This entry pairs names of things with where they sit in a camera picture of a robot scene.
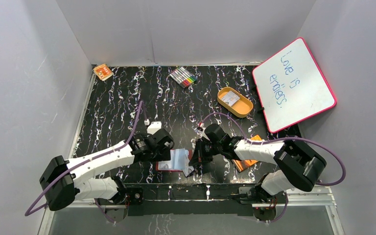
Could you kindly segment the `silver VIP credit card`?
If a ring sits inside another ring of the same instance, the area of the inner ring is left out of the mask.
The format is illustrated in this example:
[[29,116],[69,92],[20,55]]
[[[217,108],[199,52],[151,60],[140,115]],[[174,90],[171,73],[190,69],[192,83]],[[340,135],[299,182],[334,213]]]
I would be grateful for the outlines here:
[[194,171],[194,167],[189,165],[189,159],[185,159],[182,163],[181,170],[185,177],[189,177]]

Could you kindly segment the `red leather card holder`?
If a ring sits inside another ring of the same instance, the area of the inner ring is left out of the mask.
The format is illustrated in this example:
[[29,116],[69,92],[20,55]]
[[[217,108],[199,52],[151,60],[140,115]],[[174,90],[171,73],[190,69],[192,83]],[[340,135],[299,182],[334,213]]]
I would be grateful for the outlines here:
[[191,159],[192,151],[185,148],[172,149],[170,151],[170,160],[157,162],[157,171],[181,171],[182,163],[185,159]]

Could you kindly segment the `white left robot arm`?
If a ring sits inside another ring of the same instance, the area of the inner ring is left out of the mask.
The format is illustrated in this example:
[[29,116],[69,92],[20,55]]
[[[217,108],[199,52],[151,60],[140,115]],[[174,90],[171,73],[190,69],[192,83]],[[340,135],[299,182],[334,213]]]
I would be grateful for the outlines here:
[[76,200],[106,199],[124,202],[126,189],[117,177],[98,179],[97,175],[137,162],[160,162],[170,159],[173,137],[163,128],[154,134],[139,133],[126,141],[86,155],[66,160],[57,156],[50,160],[39,179],[47,205],[58,211]]

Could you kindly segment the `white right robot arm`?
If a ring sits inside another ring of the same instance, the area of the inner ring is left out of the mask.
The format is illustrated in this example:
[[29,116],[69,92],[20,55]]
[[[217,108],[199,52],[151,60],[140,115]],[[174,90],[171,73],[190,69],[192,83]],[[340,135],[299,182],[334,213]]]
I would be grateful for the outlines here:
[[279,170],[267,173],[248,193],[248,198],[268,203],[276,194],[297,188],[311,191],[327,162],[304,141],[251,141],[241,136],[230,136],[218,124],[205,128],[196,140],[190,166],[209,163],[216,155],[236,161],[255,160],[277,165]]

